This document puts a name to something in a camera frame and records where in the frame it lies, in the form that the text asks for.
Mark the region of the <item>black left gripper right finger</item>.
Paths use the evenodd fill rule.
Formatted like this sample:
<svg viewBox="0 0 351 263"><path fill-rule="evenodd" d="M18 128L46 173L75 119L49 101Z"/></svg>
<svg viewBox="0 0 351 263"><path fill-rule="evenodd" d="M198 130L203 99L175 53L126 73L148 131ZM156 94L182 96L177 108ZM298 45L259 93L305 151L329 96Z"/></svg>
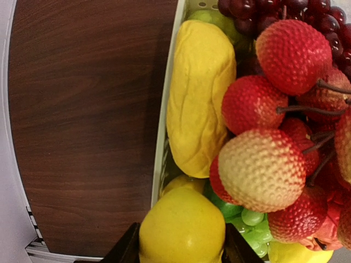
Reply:
<svg viewBox="0 0 351 263"><path fill-rule="evenodd" d="M224 263L263 263L233 224L225 225Z"/></svg>

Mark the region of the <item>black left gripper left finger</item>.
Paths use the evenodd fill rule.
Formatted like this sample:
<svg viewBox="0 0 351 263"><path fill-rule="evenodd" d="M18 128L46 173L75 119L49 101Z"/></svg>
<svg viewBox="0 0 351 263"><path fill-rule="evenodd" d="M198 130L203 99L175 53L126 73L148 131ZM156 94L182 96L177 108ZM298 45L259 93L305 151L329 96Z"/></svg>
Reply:
<svg viewBox="0 0 351 263"><path fill-rule="evenodd" d="M134 222L103 258L104 263L135 263L139 260L140 223Z"/></svg>

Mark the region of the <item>red lychee bunch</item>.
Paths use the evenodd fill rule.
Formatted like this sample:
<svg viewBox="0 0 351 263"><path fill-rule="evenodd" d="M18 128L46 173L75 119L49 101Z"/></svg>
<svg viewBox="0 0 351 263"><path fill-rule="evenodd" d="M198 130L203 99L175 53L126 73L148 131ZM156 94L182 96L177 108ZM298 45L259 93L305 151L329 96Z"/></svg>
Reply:
<svg viewBox="0 0 351 263"><path fill-rule="evenodd" d="M258 37L256 51L263 75L237 79L224 94L222 115L234 133L210 168L210 183L224 201L268 214L275 239L300 241L326 218L321 194L308 197L305 158L280 129L289 95L311 90L332 64L325 37L299 20L280 20Z"/></svg>

